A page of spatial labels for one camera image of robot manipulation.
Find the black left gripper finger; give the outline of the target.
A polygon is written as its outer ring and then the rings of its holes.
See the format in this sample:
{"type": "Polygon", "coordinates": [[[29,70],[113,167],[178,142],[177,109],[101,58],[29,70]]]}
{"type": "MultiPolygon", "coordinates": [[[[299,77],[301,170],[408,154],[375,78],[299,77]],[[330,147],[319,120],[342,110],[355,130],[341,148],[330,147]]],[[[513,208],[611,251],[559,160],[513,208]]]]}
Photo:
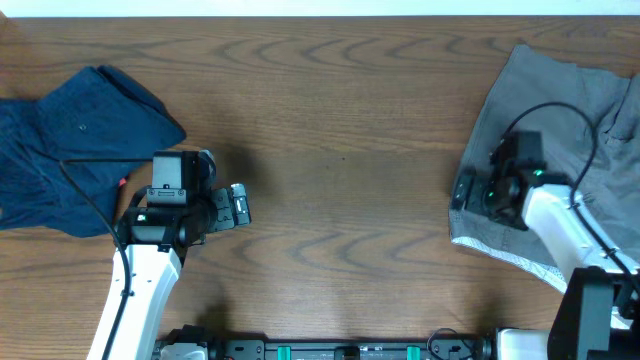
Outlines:
{"type": "Polygon", "coordinates": [[[224,188],[214,190],[212,200],[216,209],[216,216],[212,223],[212,231],[221,232],[234,228],[235,222],[228,190],[224,188]]]}
{"type": "Polygon", "coordinates": [[[232,184],[231,193],[236,225],[249,225],[251,223],[251,214],[245,186],[241,183],[232,184]]]}

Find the grey shorts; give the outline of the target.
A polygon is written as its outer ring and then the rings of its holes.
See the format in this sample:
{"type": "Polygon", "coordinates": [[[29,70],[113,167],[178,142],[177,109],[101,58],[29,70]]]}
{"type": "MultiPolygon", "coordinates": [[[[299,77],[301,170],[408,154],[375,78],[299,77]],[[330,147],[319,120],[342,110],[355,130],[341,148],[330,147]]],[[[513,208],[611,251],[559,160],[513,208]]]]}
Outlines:
{"type": "MultiPolygon", "coordinates": [[[[639,265],[639,77],[556,61],[515,47],[489,92],[459,169],[491,172],[507,129],[542,136],[547,170],[579,183],[582,205],[639,265]]],[[[468,211],[449,211],[452,243],[516,265],[565,291],[568,281],[538,236],[468,211]]]]}

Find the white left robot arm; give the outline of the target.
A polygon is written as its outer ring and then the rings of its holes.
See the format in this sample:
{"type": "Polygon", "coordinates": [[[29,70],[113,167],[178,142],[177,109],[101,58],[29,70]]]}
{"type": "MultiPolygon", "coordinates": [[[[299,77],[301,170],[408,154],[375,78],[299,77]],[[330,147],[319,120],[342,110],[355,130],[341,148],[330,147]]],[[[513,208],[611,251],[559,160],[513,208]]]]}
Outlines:
{"type": "Polygon", "coordinates": [[[208,150],[154,154],[151,183],[133,195],[114,227],[111,284],[90,358],[151,358],[189,248],[250,224],[245,186],[216,188],[215,181],[208,150]]]}

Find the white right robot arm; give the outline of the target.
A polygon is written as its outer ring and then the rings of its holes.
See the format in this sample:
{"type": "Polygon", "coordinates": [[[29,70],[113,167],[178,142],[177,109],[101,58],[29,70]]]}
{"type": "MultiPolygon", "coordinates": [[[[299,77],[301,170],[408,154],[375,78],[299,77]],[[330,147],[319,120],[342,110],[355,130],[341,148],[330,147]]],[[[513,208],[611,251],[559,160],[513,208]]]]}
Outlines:
{"type": "Polygon", "coordinates": [[[639,265],[597,224],[566,175],[543,162],[507,161],[488,174],[467,169],[455,181],[452,207],[534,232],[568,281],[551,330],[499,330],[493,358],[638,358],[639,265]]]}

